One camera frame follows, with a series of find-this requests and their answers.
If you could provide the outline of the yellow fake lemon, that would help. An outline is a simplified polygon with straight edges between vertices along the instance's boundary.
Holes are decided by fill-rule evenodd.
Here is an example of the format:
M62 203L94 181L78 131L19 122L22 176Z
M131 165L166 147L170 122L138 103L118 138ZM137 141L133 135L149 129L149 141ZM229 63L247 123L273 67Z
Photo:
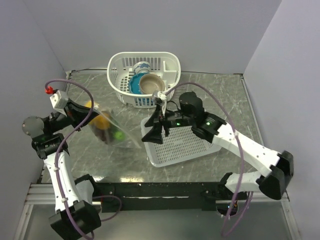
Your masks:
M95 103L90 100L90 101L86 102L84 106L87 107L87 108L94 109L95 108Z

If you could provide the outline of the orange fake fruit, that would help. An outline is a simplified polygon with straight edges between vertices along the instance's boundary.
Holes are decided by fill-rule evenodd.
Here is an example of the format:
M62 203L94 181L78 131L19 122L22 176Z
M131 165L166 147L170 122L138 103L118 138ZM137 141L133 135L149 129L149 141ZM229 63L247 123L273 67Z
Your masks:
M89 122L89 125L91 127L95 127L100 130L107 130L111 126L111 123L108 120L108 118L109 118L109 114L106 112L103 112L102 114L99 114L97 117L91 120Z

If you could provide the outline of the polka dot zip top bag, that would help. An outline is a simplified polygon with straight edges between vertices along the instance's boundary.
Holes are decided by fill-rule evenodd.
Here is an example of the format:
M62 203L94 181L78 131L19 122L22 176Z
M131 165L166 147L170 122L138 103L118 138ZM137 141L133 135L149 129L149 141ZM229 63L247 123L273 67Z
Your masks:
M109 130L109 134L113 137L113 134L115 131L122 131L125 133L125 140L123 141L118 141L115 140L113 137L113 142L110 144L107 144L108 146L112 146L112 147L117 147L117 148L128 148L128 149L141 149L141 144L138 142L137 138L134 137L130 131L123 126L122 124L120 124L116 118L116 116L114 115L114 112L111 108L109 107L101 107L99 103L94 102L94 109L92 114L102 114L103 112L108 113L109 117L108 120L111 123L110 128L108 128Z

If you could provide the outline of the purple fake grapes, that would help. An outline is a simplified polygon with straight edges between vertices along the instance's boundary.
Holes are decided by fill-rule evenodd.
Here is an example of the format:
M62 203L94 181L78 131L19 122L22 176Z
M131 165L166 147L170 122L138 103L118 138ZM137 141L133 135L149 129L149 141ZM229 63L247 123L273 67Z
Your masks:
M91 130L93 134L106 145L109 145L114 140L113 137L110 135L110 132L108 129L100 129L93 126Z

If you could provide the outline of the green fake pepper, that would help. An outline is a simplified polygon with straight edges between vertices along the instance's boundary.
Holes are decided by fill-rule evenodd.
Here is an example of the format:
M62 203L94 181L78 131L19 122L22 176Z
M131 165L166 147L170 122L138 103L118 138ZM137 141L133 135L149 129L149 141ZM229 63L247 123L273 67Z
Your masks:
M113 138L117 141L124 141L126 139L126 134L121 130L117 130L113 133Z

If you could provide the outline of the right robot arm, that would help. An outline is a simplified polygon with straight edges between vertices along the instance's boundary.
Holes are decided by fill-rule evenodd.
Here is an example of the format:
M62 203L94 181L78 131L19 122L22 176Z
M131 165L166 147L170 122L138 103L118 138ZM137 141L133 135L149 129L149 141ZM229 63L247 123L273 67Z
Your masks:
M230 151L255 168L255 172L225 174L218 188L222 198L230 199L236 192L261 192L273 200L282 198L294 175L290 152L269 149L238 132L230 121L207 112L193 91L180 95L180 108L175 111L167 110L163 91L155 91L152 97L156 107L145 123L150 130L142 142L162 145L171 129L186 127L197 138Z

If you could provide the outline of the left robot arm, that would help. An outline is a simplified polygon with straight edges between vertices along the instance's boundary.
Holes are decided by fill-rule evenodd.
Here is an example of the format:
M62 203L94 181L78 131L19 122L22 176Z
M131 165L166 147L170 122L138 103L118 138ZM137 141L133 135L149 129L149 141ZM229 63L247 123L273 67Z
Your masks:
M59 131L72 126L74 131L86 126L98 116L94 106L83 106L70 99L57 100L58 112L47 117L29 116L22 122L22 131L31 138L31 146L51 178L55 196L55 213L49 218L52 229L64 240L81 237L92 240L101 220L92 201L100 189L86 174L72 176L67 138Z

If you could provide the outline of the white perforated tray basket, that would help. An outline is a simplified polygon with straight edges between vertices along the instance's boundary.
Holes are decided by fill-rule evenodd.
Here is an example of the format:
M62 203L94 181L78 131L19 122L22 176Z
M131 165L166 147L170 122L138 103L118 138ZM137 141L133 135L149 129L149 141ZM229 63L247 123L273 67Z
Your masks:
M156 168L182 163L221 150L220 146L194 135L190 126L172 128L167 137L164 132L161 135L163 144L144 143L147 157Z

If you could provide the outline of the beige ceramic bowl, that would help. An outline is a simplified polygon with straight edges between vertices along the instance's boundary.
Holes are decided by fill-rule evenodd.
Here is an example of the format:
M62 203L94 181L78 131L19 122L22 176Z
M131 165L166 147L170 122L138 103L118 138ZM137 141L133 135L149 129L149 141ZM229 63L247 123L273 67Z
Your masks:
M141 93L145 95L166 89L165 82L158 75L152 73L145 74L141 77L139 87Z

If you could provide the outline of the blue dotted plate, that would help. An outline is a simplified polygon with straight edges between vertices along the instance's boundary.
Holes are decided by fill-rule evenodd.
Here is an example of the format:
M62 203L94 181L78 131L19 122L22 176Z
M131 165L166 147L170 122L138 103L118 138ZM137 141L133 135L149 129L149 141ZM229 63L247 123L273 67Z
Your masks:
M128 89L131 94L141 95L140 79L143 76L142 73L135 74L128 83Z

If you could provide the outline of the blue white patterned bowl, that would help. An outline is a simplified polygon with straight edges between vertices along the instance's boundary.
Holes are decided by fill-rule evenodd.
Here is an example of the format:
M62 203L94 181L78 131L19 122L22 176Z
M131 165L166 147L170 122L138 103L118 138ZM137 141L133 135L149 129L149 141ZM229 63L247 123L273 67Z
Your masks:
M151 65L147 61L140 61L140 62L137 62L133 66L132 71L135 75L140 74L140 73L150 73L151 72Z

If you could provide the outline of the white round dish basket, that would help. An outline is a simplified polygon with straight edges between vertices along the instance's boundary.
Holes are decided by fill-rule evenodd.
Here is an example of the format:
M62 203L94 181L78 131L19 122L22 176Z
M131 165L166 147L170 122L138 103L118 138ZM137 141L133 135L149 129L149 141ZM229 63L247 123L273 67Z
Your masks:
M180 77L178 57L164 51L120 52L107 66L107 80L118 100L140 109L154 108L152 94L172 90Z

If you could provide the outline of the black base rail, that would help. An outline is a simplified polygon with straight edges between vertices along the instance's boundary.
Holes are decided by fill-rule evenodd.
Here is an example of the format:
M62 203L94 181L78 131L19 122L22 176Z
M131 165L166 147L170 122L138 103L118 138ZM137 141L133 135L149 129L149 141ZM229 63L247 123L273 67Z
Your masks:
M215 211L217 201L230 203L233 193L219 182L99 182L93 196L103 213L122 211L188 210Z

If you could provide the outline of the aluminium frame rail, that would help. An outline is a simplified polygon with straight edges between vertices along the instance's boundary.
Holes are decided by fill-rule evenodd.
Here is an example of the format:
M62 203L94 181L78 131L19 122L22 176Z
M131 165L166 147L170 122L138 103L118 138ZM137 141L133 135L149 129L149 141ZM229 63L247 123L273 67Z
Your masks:
M26 205L55 205L55 193L53 185L31 184L25 198Z

